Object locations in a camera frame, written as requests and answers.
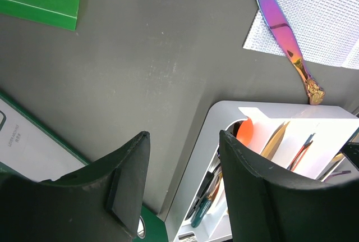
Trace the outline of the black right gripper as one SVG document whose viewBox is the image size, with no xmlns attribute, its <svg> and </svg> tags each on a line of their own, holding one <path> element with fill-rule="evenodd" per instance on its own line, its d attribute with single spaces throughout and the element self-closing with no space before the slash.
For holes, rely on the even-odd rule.
<svg viewBox="0 0 359 242">
<path fill-rule="evenodd" d="M 358 134 L 345 143 L 342 153 L 356 168 L 359 168 Z"/>
</svg>

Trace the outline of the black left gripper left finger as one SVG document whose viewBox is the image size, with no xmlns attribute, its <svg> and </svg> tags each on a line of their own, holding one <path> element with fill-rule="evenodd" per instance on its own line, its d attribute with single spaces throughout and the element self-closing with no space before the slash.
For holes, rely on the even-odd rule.
<svg viewBox="0 0 359 242">
<path fill-rule="evenodd" d="M 132 241 L 150 157 L 142 131 L 114 152 L 60 179 L 1 174 L 2 241 Z"/>
</svg>

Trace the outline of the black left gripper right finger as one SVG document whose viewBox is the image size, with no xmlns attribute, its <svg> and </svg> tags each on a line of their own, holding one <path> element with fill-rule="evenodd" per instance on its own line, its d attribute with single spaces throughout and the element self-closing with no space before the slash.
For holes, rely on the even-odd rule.
<svg viewBox="0 0 359 242">
<path fill-rule="evenodd" d="M 234 241 L 357 241 L 358 179 L 329 184 L 275 164 L 219 133 Z"/>
</svg>

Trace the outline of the silver chopstick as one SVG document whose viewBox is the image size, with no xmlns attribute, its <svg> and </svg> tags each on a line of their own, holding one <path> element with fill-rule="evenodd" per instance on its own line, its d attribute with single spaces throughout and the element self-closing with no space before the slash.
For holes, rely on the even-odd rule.
<svg viewBox="0 0 359 242">
<path fill-rule="evenodd" d="M 324 182 L 329 178 L 329 176 L 334 172 L 334 170 L 345 160 L 345 155 L 343 153 L 338 153 L 331 161 L 330 167 L 325 171 L 318 180 Z"/>
</svg>

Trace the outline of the iridescent knife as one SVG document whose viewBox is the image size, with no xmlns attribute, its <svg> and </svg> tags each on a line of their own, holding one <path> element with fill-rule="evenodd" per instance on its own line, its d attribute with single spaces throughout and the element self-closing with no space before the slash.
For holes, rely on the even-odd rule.
<svg viewBox="0 0 359 242">
<path fill-rule="evenodd" d="M 310 105 L 322 103 L 325 90 L 306 67 L 294 32 L 277 0 L 256 0 L 259 10 L 281 50 L 298 72 Z"/>
</svg>

